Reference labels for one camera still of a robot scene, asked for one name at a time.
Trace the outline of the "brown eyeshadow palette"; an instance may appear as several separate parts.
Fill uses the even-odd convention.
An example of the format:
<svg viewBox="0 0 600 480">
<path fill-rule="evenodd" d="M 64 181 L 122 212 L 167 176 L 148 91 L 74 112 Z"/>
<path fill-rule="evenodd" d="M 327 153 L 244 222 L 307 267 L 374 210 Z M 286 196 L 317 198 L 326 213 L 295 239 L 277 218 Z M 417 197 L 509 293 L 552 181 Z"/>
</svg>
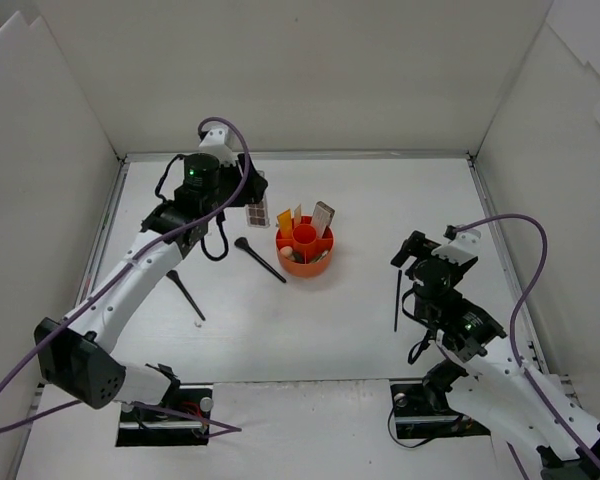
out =
<svg viewBox="0 0 600 480">
<path fill-rule="evenodd" d="M 270 227 L 270 215 L 268 211 L 266 188 L 267 181 L 265 173 L 257 170 L 260 180 L 255 180 L 252 184 L 252 193 L 254 201 L 245 207 L 246 221 L 249 227 L 266 229 Z"/>
</svg>

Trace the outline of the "large black makeup brush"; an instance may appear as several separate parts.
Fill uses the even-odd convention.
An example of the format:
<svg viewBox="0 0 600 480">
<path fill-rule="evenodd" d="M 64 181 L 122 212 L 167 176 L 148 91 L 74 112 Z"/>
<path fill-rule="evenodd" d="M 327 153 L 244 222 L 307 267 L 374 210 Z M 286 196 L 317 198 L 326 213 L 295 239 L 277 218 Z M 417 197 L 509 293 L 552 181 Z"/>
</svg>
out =
<svg viewBox="0 0 600 480">
<path fill-rule="evenodd" d="M 276 279 L 282 283 L 286 283 L 286 278 L 280 274 L 272 265 L 270 265 L 264 258 L 262 258 L 249 244 L 246 237 L 238 237 L 234 241 L 234 246 L 239 250 L 244 251 L 251 256 L 259 265 L 261 265 L 266 271 L 272 274 Z"/>
</svg>

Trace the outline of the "orange sunscreen tube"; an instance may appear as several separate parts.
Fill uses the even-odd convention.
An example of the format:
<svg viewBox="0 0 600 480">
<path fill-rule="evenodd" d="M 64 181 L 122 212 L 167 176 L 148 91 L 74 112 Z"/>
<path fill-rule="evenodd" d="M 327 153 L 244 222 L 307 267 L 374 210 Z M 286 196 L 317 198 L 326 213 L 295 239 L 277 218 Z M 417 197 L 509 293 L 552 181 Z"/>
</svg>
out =
<svg viewBox="0 0 600 480">
<path fill-rule="evenodd" d="M 277 216 L 278 230 L 283 239 L 291 239 L 294 230 L 292 211 L 287 209 Z"/>
</svg>

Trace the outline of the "beige concealer tube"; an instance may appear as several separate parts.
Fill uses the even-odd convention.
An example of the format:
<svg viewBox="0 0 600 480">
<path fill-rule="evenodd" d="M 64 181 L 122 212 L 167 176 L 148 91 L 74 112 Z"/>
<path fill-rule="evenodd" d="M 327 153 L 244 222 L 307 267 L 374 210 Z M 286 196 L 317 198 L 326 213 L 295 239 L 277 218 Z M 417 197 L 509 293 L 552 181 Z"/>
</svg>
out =
<svg viewBox="0 0 600 480">
<path fill-rule="evenodd" d="M 294 209 L 293 218 L 294 218 L 295 225 L 299 225 L 302 222 L 302 205 L 301 204 L 299 204 Z"/>
</svg>

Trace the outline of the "green lip balm stick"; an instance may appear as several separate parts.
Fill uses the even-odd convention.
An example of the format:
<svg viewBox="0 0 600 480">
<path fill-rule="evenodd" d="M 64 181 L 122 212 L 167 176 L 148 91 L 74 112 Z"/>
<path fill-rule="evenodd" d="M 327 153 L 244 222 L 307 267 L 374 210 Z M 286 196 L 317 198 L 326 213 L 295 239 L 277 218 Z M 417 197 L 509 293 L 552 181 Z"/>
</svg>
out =
<svg viewBox="0 0 600 480">
<path fill-rule="evenodd" d="M 312 263 L 317 263 L 320 262 L 321 260 L 323 260 L 328 254 L 330 253 L 330 251 L 327 254 L 319 254 L 316 258 L 313 259 Z"/>
</svg>

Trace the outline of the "small black makeup brush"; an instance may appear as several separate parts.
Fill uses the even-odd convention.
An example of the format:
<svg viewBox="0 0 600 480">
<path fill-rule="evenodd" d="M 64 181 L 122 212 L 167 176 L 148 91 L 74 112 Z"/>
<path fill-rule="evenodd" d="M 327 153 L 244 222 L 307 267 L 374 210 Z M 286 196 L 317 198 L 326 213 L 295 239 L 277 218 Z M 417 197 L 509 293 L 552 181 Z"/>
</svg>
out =
<svg viewBox="0 0 600 480">
<path fill-rule="evenodd" d="M 195 300 L 193 299 L 193 297 L 191 296 L 191 294 L 185 287 L 184 283 L 182 282 L 182 280 L 180 278 L 179 273 L 176 270 L 170 270 L 167 272 L 166 277 L 169 280 L 171 280 L 176 285 L 176 287 L 180 290 L 180 292 L 182 293 L 182 295 L 184 296 L 186 301 L 189 303 L 189 305 L 196 312 L 196 314 L 198 315 L 200 320 L 202 322 L 205 322 L 206 316 L 203 314 L 203 312 L 201 311 L 201 309 L 199 308 L 199 306 L 197 305 L 197 303 L 195 302 Z"/>
</svg>

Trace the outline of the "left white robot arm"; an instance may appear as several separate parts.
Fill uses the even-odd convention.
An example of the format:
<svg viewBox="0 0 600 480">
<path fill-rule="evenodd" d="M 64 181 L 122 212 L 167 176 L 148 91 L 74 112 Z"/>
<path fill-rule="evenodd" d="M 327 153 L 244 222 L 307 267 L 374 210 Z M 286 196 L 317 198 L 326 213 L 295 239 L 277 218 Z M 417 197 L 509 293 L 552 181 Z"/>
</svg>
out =
<svg viewBox="0 0 600 480">
<path fill-rule="evenodd" d="M 211 154 L 183 157 L 183 182 L 142 221 L 123 259 L 91 296 L 61 322 L 34 330 L 43 379 L 93 409 L 111 402 L 143 404 L 155 418 L 179 409 L 180 381 L 162 364 L 133 365 L 112 352 L 131 317 L 166 274 L 179 265 L 226 208 L 262 200 L 267 181 L 241 153 L 230 166 Z"/>
</svg>

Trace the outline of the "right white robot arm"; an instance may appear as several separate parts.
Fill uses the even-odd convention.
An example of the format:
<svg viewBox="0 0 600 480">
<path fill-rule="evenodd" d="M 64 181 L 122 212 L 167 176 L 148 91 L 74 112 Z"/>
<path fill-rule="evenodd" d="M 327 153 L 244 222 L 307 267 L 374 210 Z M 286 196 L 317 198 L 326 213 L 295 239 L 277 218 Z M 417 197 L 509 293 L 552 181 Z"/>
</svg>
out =
<svg viewBox="0 0 600 480">
<path fill-rule="evenodd" d="M 538 462 L 544 479 L 600 479 L 600 421 L 515 354 L 505 328 L 457 290 L 479 240 L 467 232 L 441 245 L 414 231 L 391 261 L 412 282 L 408 318 L 446 357 L 423 378 L 425 405 L 482 424 Z"/>
</svg>

